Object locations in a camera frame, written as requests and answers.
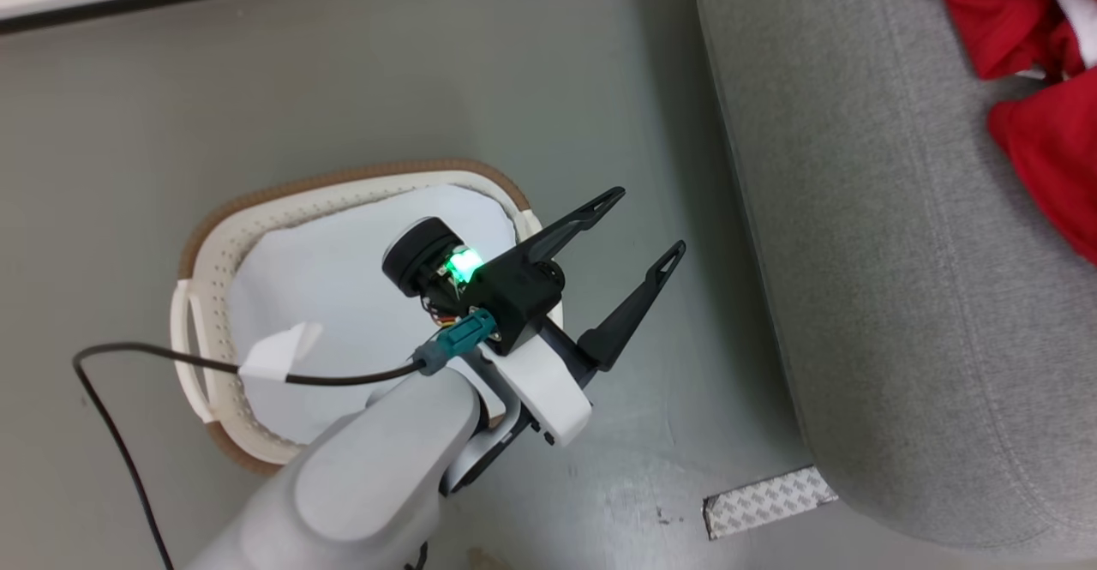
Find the white basket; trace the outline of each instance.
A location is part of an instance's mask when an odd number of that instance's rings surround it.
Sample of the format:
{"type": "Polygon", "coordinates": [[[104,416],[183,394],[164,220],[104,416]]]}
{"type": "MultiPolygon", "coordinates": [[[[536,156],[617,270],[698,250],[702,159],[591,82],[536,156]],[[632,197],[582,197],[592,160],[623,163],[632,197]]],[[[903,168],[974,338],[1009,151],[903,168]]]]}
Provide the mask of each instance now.
{"type": "MultiPolygon", "coordinates": [[[[519,241],[541,230],[518,186],[496,169],[466,159],[377,164],[246,195],[207,216],[183,250],[171,299],[171,347],[192,352],[189,321],[193,321],[199,355],[237,362],[226,311],[228,285],[267,231],[439,184],[455,184],[496,200],[513,221],[519,241]]],[[[236,375],[205,369],[200,379],[196,367],[178,362],[176,371],[191,409],[225,454],[244,467],[271,475],[303,447],[256,419],[236,375]]]]}

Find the basket handle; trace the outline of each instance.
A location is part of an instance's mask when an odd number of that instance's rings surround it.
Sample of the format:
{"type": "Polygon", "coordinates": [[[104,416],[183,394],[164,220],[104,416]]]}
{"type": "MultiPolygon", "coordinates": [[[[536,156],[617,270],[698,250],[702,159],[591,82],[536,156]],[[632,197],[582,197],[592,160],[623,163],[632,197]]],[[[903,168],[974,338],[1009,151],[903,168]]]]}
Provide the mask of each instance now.
{"type": "MultiPolygon", "coordinates": [[[[176,292],[171,294],[171,347],[173,351],[184,352],[184,354],[191,352],[191,332],[186,323],[190,314],[192,314],[191,297],[193,294],[190,288],[191,281],[181,280],[176,284],[176,292]]],[[[202,320],[199,309],[193,312],[195,328],[201,328],[202,320]]],[[[213,418],[213,412],[210,410],[210,400],[202,389],[202,384],[199,383],[199,367],[177,361],[176,374],[179,375],[179,384],[183,387],[186,401],[191,404],[194,413],[202,419],[203,424],[216,422],[217,419],[213,418]]]]}

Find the green led light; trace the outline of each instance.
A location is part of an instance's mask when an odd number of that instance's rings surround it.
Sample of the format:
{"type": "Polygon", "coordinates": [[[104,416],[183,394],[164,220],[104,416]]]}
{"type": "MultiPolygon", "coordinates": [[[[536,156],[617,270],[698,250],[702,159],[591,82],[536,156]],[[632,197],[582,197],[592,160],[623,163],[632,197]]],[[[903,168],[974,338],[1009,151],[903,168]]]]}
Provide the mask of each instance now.
{"type": "Polygon", "coordinates": [[[483,264],[483,259],[480,259],[475,250],[463,249],[451,254],[450,259],[446,259],[445,269],[450,270],[451,276],[459,284],[466,284],[466,282],[472,280],[476,269],[479,269],[483,264]]]}

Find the red fabric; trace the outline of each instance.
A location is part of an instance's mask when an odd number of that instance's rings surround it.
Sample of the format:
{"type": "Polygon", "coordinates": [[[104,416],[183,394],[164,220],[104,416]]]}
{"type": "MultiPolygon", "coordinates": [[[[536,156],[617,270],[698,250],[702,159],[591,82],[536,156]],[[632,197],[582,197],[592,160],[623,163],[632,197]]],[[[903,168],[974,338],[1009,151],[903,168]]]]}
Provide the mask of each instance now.
{"type": "Polygon", "coordinates": [[[1066,75],[1077,77],[1086,71],[1082,48],[1078,47],[1078,35],[1074,34],[1071,22],[1063,20],[1055,32],[1051,33],[1051,53],[1066,75]]]}
{"type": "Polygon", "coordinates": [[[1063,21],[1054,0],[945,0],[982,79],[1030,70],[1060,77],[1051,35],[1063,21]]]}
{"type": "Polygon", "coordinates": [[[988,124],[1040,210],[1097,265],[1097,69],[995,105],[988,124]]]}

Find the gray floor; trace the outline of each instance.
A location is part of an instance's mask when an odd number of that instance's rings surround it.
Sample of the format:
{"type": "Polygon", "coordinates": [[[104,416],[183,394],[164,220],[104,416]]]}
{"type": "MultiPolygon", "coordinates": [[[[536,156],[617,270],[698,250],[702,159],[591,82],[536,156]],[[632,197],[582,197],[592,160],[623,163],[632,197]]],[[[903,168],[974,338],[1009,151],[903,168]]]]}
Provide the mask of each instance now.
{"type": "MultiPolygon", "coordinates": [[[[573,332],[674,239],[690,253],[589,389],[590,429],[563,451],[520,438],[446,504],[428,568],[467,568],[471,549],[513,570],[1016,568],[840,503],[705,539],[702,498],[810,461],[708,75],[693,0],[207,0],[0,37],[4,566],[156,567],[67,358],[167,342],[177,256],[207,210],[338,168],[468,156],[542,218],[629,189],[561,259],[573,332]]],[[[260,479],[213,447],[170,367],[126,358],[93,377],[185,563],[260,479]]]]}

